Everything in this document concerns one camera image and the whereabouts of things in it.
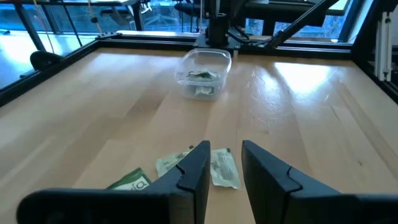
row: wooden tabletop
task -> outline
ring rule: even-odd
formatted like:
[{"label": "wooden tabletop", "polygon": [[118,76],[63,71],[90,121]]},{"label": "wooden tabletop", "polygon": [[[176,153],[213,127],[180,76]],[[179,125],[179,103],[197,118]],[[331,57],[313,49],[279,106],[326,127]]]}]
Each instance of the wooden tabletop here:
[{"label": "wooden tabletop", "polygon": [[398,106],[353,62],[240,55],[212,102],[180,95],[184,54],[99,49],[0,108],[0,223],[37,189],[156,180],[156,159],[203,139],[241,178],[210,185],[206,223],[254,223],[244,139],[341,192],[398,193]]}]

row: glass window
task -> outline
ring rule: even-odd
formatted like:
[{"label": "glass window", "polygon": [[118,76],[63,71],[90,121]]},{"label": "glass window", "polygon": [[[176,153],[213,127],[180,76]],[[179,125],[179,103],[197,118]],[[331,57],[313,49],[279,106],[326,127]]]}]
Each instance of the glass window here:
[{"label": "glass window", "polygon": [[[39,18],[37,17],[36,7],[32,4],[24,4],[24,8],[25,8],[26,12],[28,13],[29,18],[32,21],[35,29],[37,31],[44,31],[43,25],[40,23]],[[49,22],[47,21],[47,18],[43,13],[43,9],[41,8],[41,6],[38,6],[38,9],[39,9],[40,16],[43,19],[43,22],[46,26],[47,31],[51,32]]]},{"label": "glass window", "polygon": [[33,69],[30,55],[36,47],[12,4],[0,4],[0,89]]},{"label": "glass window", "polygon": [[262,25],[264,21],[260,19],[246,19],[245,33],[262,35]]},{"label": "glass window", "polygon": [[[188,18],[190,16],[175,10],[174,5],[175,2],[173,1],[151,1],[149,6],[152,10],[142,15],[145,30],[172,32],[189,30],[189,27],[186,27],[186,23],[189,23],[190,20]],[[184,26],[181,26],[181,15],[184,20]]]},{"label": "glass window", "polygon": [[[49,7],[53,10],[55,16],[55,22],[58,24],[61,32],[73,32],[72,25],[68,20],[67,13],[65,12],[63,6],[51,6]],[[98,18],[98,24],[101,27],[102,32],[114,32],[116,30],[128,30],[128,22],[124,25],[117,24],[112,20],[109,14],[103,14],[101,16],[101,11],[110,10],[110,7],[106,6],[93,6],[94,15]],[[91,15],[88,10],[88,6],[67,6],[69,15],[73,21],[78,32],[95,32],[98,33],[96,25],[91,22]],[[125,7],[117,7],[118,10],[126,11]]]},{"label": "glass window", "polygon": [[[323,25],[321,27],[305,26],[303,29],[293,35],[293,37],[325,37],[328,39],[338,39],[353,1],[358,0],[351,0],[349,2],[349,6],[347,7],[345,15],[326,16],[325,21],[323,22]],[[278,32],[281,29],[285,29],[289,25],[290,24],[288,23],[277,22],[275,25],[274,33]]]}]

